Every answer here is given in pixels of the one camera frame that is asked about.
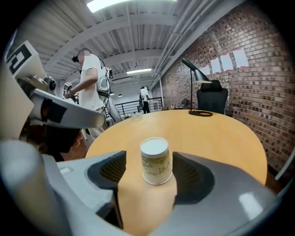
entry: man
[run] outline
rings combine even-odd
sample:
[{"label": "man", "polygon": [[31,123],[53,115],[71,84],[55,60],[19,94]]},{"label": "man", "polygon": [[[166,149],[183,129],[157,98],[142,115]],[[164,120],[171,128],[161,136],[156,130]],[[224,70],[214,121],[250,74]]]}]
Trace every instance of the man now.
[{"label": "man", "polygon": [[[85,48],[78,52],[77,58],[82,65],[81,81],[78,85],[66,92],[65,98],[68,99],[79,92],[79,105],[103,112],[103,99],[98,95],[96,90],[96,82],[99,79],[98,75],[101,70],[100,60]],[[91,128],[88,130],[91,137],[95,139],[106,129],[107,125],[105,122],[101,128]]]},{"label": "man", "polygon": [[149,113],[149,105],[148,105],[148,100],[151,100],[148,96],[148,87],[142,87],[141,88],[141,96],[143,100],[143,113]]}]

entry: chair backrest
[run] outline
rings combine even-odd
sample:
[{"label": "chair backrest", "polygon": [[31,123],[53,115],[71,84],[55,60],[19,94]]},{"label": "chair backrest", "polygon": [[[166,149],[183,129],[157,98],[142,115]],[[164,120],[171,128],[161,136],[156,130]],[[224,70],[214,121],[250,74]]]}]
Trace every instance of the chair backrest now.
[{"label": "chair backrest", "polygon": [[188,100],[187,100],[186,98],[183,99],[183,101],[182,101],[181,104],[180,104],[180,107],[181,107],[182,109],[184,109],[185,106],[187,105],[187,103],[188,103]]},{"label": "chair backrest", "polygon": [[218,80],[203,83],[197,91],[198,109],[224,114],[228,90],[222,88]]}]

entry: black pants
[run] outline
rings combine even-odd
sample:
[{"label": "black pants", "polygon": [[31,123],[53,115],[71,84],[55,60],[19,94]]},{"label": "black pants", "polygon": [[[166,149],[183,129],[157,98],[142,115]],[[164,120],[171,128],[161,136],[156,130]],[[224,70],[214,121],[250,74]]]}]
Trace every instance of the black pants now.
[{"label": "black pants", "polygon": [[148,102],[144,101],[143,102],[143,113],[149,113],[149,106],[148,106]]}]

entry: wooden floor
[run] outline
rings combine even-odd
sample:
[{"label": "wooden floor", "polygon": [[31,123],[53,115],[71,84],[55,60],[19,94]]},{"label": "wooden floor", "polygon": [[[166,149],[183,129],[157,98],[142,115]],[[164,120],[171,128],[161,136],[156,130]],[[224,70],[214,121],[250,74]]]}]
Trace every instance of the wooden floor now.
[{"label": "wooden floor", "polygon": [[[72,148],[69,153],[63,155],[64,159],[76,160],[76,159],[85,158],[91,143],[92,143],[92,140],[90,136],[88,137],[87,140],[84,140],[84,139],[81,140],[79,147]],[[265,185],[269,187],[270,189],[272,189],[276,194],[279,193],[284,187],[282,183],[275,180],[275,177],[270,172],[267,173]]]}]

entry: metal railing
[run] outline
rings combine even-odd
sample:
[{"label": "metal railing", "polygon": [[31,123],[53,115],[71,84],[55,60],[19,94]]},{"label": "metal railing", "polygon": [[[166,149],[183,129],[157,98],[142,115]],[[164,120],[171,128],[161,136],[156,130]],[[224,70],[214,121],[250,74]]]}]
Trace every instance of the metal railing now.
[{"label": "metal railing", "polygon": [[[159,101],[158,103],[152,103],[150,104],[150,111],[151,112],[155,112],[157,110],[161,110],[163,107],[163,101],[162,101],[162,97],[158,97],[158,98],[152,98],[152,101]],[[124,103],[119,103],[116,104],[116,109],[118,110],[118,112],[120,113],[121,116],[123,115],[130,115],[133,112],[138,112],[137,107],[139,106],[139,101],[129,101],[129,102],[124,102]],[[106,113],[106,117],[109,118],[110,114],[109,111],[107,109],[105,109],[105,113]]]}]

